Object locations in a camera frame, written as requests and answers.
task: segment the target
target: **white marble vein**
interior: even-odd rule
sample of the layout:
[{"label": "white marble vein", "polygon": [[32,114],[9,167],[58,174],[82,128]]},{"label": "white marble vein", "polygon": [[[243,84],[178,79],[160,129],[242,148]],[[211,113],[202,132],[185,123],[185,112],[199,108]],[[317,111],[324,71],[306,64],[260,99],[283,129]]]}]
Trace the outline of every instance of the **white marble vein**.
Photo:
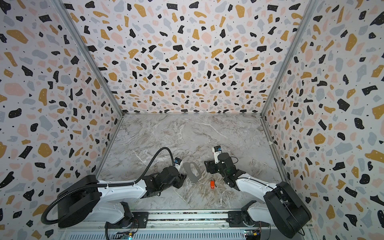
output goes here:
[{"label": "white marble vein", "polygon": [[[192,184],[187,177],[180,189],[171,187],[159,197],[127,199],[131,209],[238,209],[256,200],[226,186],[220,174],[205,171],[204,161],[213,160],[211,148],[216,145],[238,157],[238,169],[267,182],[281,181],[256,115],[126,115],[99,179],[134,180],[165,146],[174,157],[196,162],[202,178]],[[169,154],[162,151],[147,174],[161,172],[169,165]],[[211,178],[217,185],[213,190]]]}]

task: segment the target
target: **terrazzo patterned wall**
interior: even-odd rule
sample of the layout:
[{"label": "terrazzo patterned wall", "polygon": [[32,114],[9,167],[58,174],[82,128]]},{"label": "terrazzo patterned wall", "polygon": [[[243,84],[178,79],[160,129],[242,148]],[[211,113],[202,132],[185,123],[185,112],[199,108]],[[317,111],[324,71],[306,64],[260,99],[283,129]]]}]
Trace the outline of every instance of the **terrazzo patterned wall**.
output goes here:
[{"label": "terrazzo patterned wall", "polygon": [[256,113],[304,0],[65,0],[122,110]]},{"label": "terrazzo patterned wall", "polygon": [[319,1],[265,116],[320,239],[384,239],[383,11]]},{"label": "terrazzo patterned wall", "polygon": [[0,239],[53,239],[41,214],[96,170],[118,115],[49,1],[0,7]]}]

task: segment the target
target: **black corrugated hose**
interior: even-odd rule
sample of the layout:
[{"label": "black corrugated hose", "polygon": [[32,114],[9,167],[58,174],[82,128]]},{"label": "black corrugated hose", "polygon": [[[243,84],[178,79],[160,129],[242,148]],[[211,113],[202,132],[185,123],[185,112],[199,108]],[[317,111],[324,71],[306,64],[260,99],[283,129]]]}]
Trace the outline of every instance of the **black corrugated hose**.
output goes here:
[{"label": "black corrugated hose", "polygon": [[145,174],[147,173],[149,167],[151,166],[151,164],[153,163],[153,161],[155,160],[155,158],[157,157],[157,155],[162,151],[166,149],[168,152],[169,152],[169,155],[170,155],[170,158],[171,158],[171,161],[172,161],[172,166],[175,166],[175,161],[173,160],[173,156],[172,156],[172,152],[170,151],[169,148],[167,147],[162,147],[160,148],[156,154],[153,156],[153,158],[151,159],[151,161],[149,162],[148,166],[145,168],[144,172],[141,174],[141,176],[136,179],[134,182],[128,182],[128,183],[114,183],[114,184],[90,184],[90,185],[85,185],[85,186],[82,186],[82,187],[78,187],[76,189],[73,189],[72,191],[69,191],[69,192],[66,192],[65,194],[63,194],[62,196],[58,197],[55,201],[53,201],[46,209],[45,211],[43,212],[43,214],[41,215],[41,222],[43,224],[55,224],[55,223],[58,223],[58,219],[55,219],[55,220],[48,220],[47,219],[47,216],[48,216],[48,213],[52,210],[52,208],[54,206],[56,206],[56,204],[58,204],[61,200],[63,200],[64,198],[66,198],[67,196],[75,193],[75,192],[79,192],[79,191],[82,191],[82,190],[85,190],[85,189],[93,189],[93,188],[98,188],[98,187],[124,187],[124,186],[131,186],[131,185],[134,185],[136,183],[138,183],[142,178],[143,176],[145,176]]}]

